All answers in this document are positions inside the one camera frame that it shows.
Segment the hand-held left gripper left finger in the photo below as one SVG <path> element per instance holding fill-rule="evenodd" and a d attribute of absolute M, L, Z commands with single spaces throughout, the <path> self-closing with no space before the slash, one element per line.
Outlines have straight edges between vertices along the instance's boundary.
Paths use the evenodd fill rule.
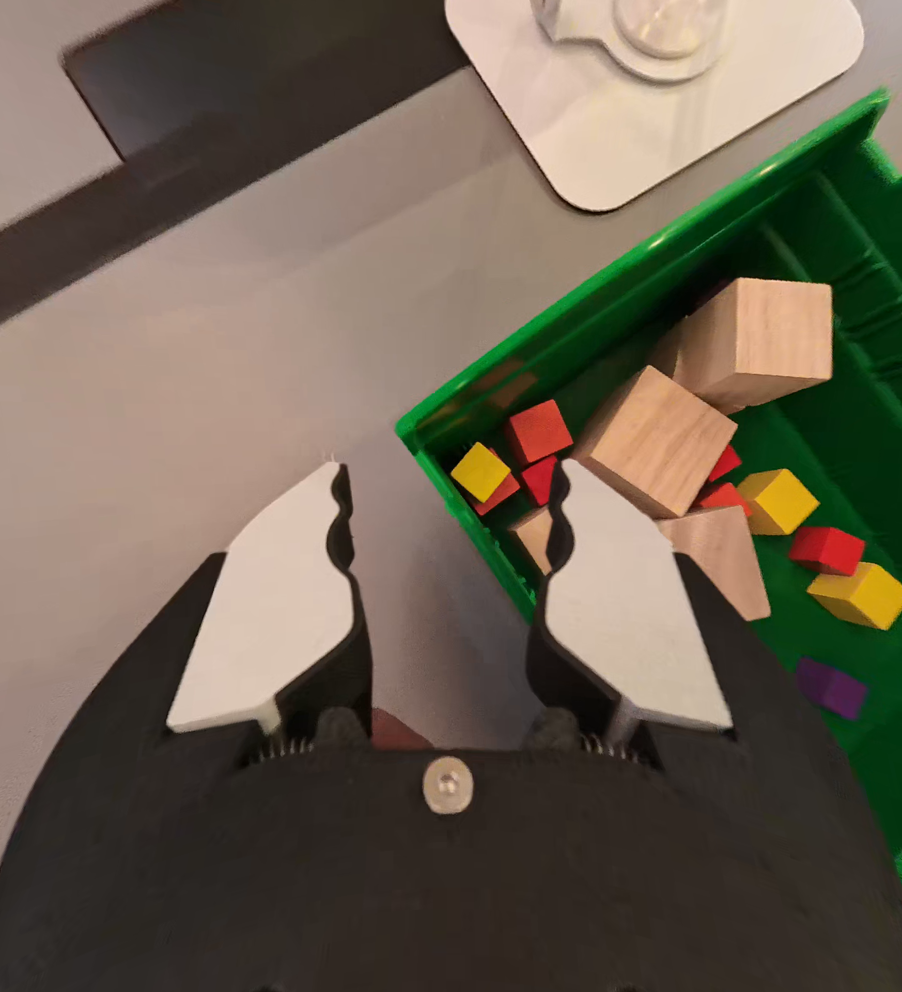
<path fill-rule="evenodd" d="M 167 714 L 176 733 L 256 721 L 312 734 L 344 707 L 370 732 L 372 662 L 351 572 L 348 468 L 326 462 L 244 527 L 219 576 Z"/>

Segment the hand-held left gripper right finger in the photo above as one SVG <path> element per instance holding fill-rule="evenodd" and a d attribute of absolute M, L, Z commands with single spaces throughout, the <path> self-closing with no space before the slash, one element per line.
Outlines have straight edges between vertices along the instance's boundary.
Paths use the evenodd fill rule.
<path fill-rule="evenodd" d="M 573 459 L 555 468 L 549 570 L 527 642 L 527 677 L 579 731 L 625 743 L 642 722 L 734 727 L 668 539 Z"/>

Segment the green plastic box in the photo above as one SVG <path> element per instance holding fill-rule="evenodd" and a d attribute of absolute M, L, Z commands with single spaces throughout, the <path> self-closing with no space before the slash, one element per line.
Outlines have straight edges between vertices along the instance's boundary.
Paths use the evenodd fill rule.
<path fill-rule="evenodd" d="M 709 196 L 600 270 L 404 414 L 395 433 L 526 622 L 539 579 L 507 538 L 513 510 L 479 521 L 451 481 L 474 442 L 554 399 L 572 432 L 640 369 L 668 329 L 740 277 L 831 286 L 829 382 L 738 415 L 746 471 L 787 468 L 812 516 L 866 542 L 902 583 L 902 174 L 874 139 L 880 88 Z M 786 540 L 756 538 L 772 613 L 757 635 L 786 668 L 804 656 L 868 686 L 856 721 L 825 715 L 902 883 L 902 614 L 887 632 L 843 622 L 806 593 Z"/>

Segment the clear glass pitcher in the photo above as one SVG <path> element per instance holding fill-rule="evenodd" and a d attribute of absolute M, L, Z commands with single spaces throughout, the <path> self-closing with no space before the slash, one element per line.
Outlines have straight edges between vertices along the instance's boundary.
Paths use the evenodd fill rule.
<path fill-rule="evenodd" d="M 730 40 L 730 1 L 532 1 L 552 43 L 591 44 L 643 81 L 692 81 Z"/>

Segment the small purple wooden cube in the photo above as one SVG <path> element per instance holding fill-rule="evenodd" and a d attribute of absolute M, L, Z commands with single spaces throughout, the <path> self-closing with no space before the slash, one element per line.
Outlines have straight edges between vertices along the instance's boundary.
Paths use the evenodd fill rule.
<path fill-rule="evenodd" d="M 799 659 L 794 676 L 806 700 L 842 719 L 860 718 L 869 687 L 859 679 L 809 657 Z"/>

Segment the white square tray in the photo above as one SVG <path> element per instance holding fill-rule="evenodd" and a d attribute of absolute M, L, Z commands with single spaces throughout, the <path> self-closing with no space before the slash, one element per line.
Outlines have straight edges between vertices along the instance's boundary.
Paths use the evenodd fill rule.
<path fill-rule="evenodd" d="M 692 81 L 643 81 L 591 44 L 552 43 L 532 2 L 448 1 L 445 16 L 544 178 L 602 213 L 843 74 L 864 26 L 848 1 L 732 2 L 730 40 Z"/>

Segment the large plain wooden cube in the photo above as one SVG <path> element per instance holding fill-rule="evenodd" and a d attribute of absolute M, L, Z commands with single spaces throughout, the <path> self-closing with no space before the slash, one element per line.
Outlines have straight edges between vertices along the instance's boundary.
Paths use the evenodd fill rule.
<path fill-rule="evenodd" d="M 547 553 L 552 526 L 551 512 L 543 505 L 522 515 L 507 527 L 510 538 L 543 576 L 548 576 L 552 571 Z"/>
<path fill-rule="evenodd" d="M 745 620 L 770 616 L 763 573 L 741 507 L 700 509 L 655 523 L 674 551 L 691 557 Z"/>
<path fill-rule="evenodd" d="M 821 283 L 740 278 L 656 344 L 656 367 L 725 415 L 830 380 L 833 293 Z"/>
<path fill-rule="evenodd" d="M 647 365 L 590 418 L 570 457 L 652 519 L 679 518 L 737 428 Z"/>

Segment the small yellow wooden cube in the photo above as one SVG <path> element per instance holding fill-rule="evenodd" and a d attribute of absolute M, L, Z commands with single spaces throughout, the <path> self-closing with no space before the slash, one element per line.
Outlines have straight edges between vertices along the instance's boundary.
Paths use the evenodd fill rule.
<path fill-rule="evenodd" d="M 861 562 L 852 576 L 818 575 L 806 589 L 832 616 L 887 631 L 902 614 L 902 583 L 879 564 Z"/>
<path fill-rule="evenodd" d="M 482 503 L 510 475 L 507 464 L 482 442 L 475 442 L 450 471 L 450 477 L 474 501 Z"/>
<path fill-rule="evenodd" d="M 747 517 L 754 536 L 793 534 L 820 506 L 819 500 L 787 468 L 748 475 L 737 485 L 750 509 Z"/>

